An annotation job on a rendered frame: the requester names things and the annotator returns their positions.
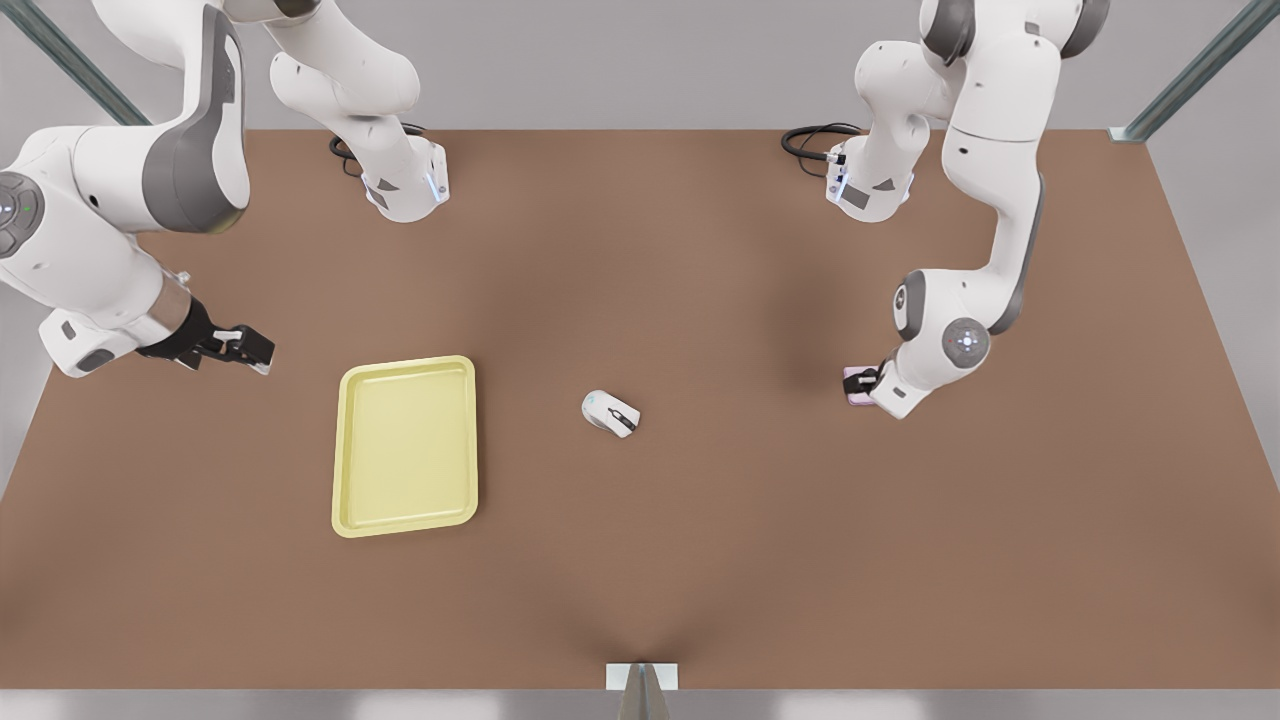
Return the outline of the yellow rectangular tray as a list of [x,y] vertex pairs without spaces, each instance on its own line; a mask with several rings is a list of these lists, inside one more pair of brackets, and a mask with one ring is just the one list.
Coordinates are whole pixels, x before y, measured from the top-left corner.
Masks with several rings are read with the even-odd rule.
[[470,521],[480,500],[477,451],[466,356],[349,369],[339,383],[333,530],[362,538]]

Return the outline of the white computer mouse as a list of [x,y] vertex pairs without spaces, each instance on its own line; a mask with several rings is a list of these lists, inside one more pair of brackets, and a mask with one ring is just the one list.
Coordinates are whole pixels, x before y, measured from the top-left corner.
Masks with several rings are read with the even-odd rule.
[[594,427],[626,438],[640,423],[640,411],[603,389],[589,392],[581,404],[584,418]]

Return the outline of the silver frame post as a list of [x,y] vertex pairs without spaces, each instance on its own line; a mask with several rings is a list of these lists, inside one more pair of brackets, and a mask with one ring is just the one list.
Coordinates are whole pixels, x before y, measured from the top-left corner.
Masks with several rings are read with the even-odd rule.
[[678,665],[607,664],[605,688],[622,692],[617,720],[669,720],[664,692],[678,689]]
[[1280,0],[1251,0],[1126,126],[1107,128],[1115,143],[1146,143],[1225,65],[1280,17]]
[[35,0],[0,0],[0,13],[118,124],[151,124],[151,120],[64,35]]

